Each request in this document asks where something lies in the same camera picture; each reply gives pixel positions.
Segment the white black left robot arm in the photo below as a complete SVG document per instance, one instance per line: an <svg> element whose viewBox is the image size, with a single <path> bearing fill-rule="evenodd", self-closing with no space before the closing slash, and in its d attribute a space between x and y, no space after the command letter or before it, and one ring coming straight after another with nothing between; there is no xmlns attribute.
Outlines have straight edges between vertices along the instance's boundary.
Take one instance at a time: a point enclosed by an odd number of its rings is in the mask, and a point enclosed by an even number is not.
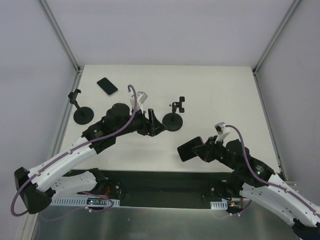
<svg viewBox="0 0 320 240"><path fill-rule="evenodd" d="M20 197L26 213L36 214L61 197L84 192L103 195L109 184L98 168L74 176L65 174L114 145L119 136L136 132L154 137L165 130L153 109L144 112L130 109L124 103L116 103L64 151L31 169L18 168L14 172L17 193L13 199Z"/></svg>

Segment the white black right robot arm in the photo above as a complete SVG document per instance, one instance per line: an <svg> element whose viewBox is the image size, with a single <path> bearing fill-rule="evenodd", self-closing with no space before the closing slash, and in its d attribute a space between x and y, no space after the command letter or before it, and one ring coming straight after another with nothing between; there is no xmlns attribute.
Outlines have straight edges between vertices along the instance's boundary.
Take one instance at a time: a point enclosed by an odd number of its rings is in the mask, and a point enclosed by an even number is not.
<svg viewBox="0 0 320 240"><path fill-rule="evenodd" d="M302 240L320 238L320 208L302 197L264 162L252 157L238 139L224 144L218 136L203 142L196 137L178 148L183 162L195 157L219 161L232 170L226 182L216 186L219 197L243 197L280 217Z"/></svg>

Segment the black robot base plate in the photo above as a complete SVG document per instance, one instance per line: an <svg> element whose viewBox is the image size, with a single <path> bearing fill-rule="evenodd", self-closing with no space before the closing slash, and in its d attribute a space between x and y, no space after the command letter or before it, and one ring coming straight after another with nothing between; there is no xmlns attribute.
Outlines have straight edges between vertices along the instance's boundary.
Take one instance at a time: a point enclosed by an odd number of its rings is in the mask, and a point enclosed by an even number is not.
<svg viewBox="0 0 320 240"><path fill-rule="evenodd" d="M212 202L239 199L227 172L104 170L109 196L122 207L209 209Z"/></svg>

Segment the black smartphone purple edge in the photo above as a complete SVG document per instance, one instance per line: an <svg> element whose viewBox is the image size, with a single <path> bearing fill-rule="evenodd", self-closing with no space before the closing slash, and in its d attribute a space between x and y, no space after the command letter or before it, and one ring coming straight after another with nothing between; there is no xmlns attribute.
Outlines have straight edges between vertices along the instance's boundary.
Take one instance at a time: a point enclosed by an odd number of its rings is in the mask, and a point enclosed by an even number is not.
<svg viewBox="0 0 320 240"><path fill-rule="evenodd" d="M197 156L196 153L193 152L193 148L203 145L203 140L200 136L197 136L188 142L182 144L177 147L177 152L182 162L186 162L190 159L193 159Z"/></svg>

